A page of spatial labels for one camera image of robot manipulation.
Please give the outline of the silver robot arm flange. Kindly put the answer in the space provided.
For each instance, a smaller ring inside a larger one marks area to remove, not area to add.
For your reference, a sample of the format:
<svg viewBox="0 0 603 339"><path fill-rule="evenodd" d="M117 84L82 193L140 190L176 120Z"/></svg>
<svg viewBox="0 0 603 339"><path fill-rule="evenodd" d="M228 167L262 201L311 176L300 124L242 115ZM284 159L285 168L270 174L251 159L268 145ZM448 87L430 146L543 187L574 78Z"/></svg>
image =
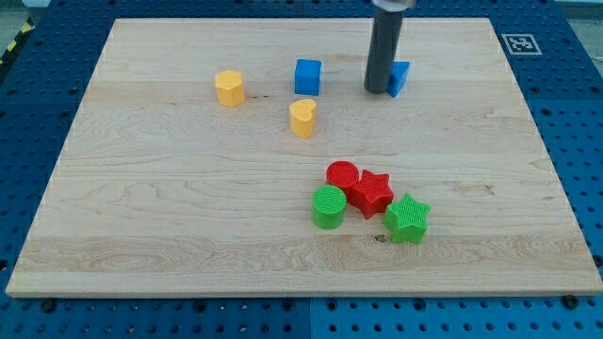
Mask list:
<svg viewBox="0 0 603 339"><path fill-rule="evenodd" d="M371 0L371 3L389 12L404 11L416 6L416 0Z"/></svg>

